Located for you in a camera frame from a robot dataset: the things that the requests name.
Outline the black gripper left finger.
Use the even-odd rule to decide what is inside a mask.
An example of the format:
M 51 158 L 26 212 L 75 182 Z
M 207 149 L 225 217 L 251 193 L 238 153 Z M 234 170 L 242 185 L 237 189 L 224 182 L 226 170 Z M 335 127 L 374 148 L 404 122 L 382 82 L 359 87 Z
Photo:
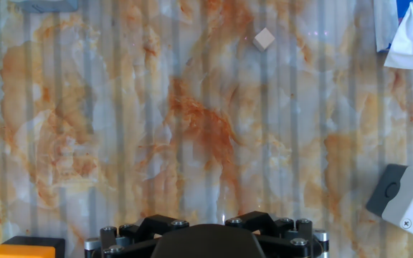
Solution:
M 105 226 L 98 237 L 85 240 L 84 258 L 150 257 L 158 243 L 156 235 L 188 226 L 186 220 L 162 215 L 146 217 L 140 225 Z

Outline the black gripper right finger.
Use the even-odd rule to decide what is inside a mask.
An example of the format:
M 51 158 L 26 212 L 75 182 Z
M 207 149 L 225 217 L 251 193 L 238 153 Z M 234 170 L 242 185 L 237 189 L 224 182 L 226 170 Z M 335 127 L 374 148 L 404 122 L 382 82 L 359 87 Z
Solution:
M 253 233 L 266 257 L 329 258 L 329 233 L 306 218 L 274 219 L 268 213 L 251 211 L 225 219 L 224 225 Z

